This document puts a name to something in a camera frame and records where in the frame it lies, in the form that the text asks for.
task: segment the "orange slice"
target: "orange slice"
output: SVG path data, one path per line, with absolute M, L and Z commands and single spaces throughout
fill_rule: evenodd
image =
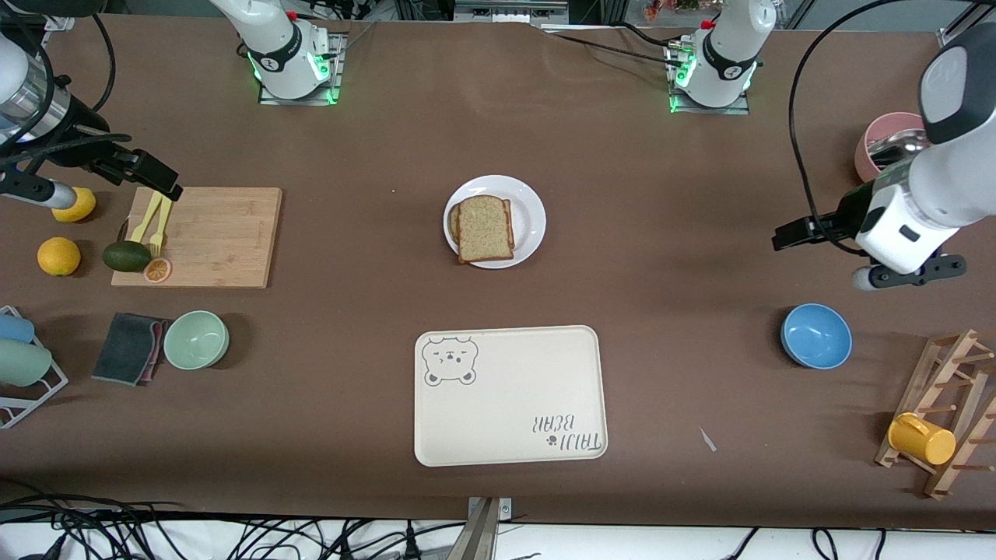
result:
M 167 259 L 158 258 L 152 259 L 145 265 L 145 270 L 142 271 L 141 275 L 145 278 L 145 281 L 149 284 L 161 284 L 169 278 L 169 275 L 173 273 L 173 263 L 169 262 Z

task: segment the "mug handle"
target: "mug handle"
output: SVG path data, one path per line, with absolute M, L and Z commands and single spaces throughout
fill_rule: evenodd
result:
M 927 435 L 928 433 L 930 433 L 930 428 L 927 427 L 925 423 L 923 423 L 923 420 L 917 417 L 902 417 L 901 420 L 903 423 L 919 431 L 923 435 Z

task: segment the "white floor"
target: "white floor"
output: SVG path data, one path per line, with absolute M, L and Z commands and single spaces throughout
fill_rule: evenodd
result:
M 420 521 L 415 523 L 415 529 L 441 523 L 444 522 Z M 285 526 L 293 528 L 300 524 L 303 521 Z M 229 557 L 243 532 L 243 525 L 220 521 L 167 521 L 163 526 L 187 560 L 224 560 Z M 154 525 L 145 525 L 144 528 L 157 560 L 180 560 Z M 342 522 L 323 521 L 321 528 L 322 536 L 328 543 L 339 535 Z M 388 532 L 403 529 L 403 521 L 378 521 L 358 531 L 350 539 L 350 544 L 356 549 Z M 450 545 L 459 530 L 456 527 L 419 536 L 418 546 L 427 551 Z M 501 527 L 495 559 L 723 560 L 733 554 L 747 531 L 739 528 L 507 524 Z M 314 525 L 307 532 L 320 538 Z M 842 560 L 872 560 L 878 543 L 876 531 L 834 530 L 832 533 Z M 0 560 L 17 560 L 28 554 L 44 553 L 58 535 L 59 532 L 47 523 L 2 525 Z M 240 557 L 298 560 L 298 552 L 293 548 L 266 548 L 266 545 L 272 545 L 282 537 L 282 534 L 271 533 L 252 549 L 244 550 Z M 393 540 L 385 540 L 382 544 L 358 552 L 357 558 L 368 558 L 367 555 Z M 107 557 L 111 557 L 107 544 L 101 541 L 96 535 L 91 538 L 93 546 L 102 556 L 107 553 Z M 317 545 L 304 537 L 292 537 L 285 544 L 295 544 L 301 560 L 314 560 L 318 554 Z M 403 547 L 398 545 L 393 550 L 400 552 Z M 386 559 L 388 556 L 385 554 L 378 558 Z M 991 560 L 996 558 L 996 535 L 890 531 L 881 560 L 909 558 Z M 740 560 L 780 559 L 820 560 L 810 540 L 810 531 L 761 529 L 740 557 Z M 61 560 L 86 560 L 86 557 L 81 545 L 67 541 Z

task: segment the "green mug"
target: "green mug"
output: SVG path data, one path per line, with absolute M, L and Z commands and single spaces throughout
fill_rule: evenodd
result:
M 49 373 L 52 353 L 33 344 L 0 339 L 0 383 L 34 385 Z

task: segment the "folded cloth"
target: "folded cloth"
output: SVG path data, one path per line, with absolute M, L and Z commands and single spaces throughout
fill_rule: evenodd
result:
M 166 320 L 115 313 L 92 377 L 131 387 L 152 380 Z

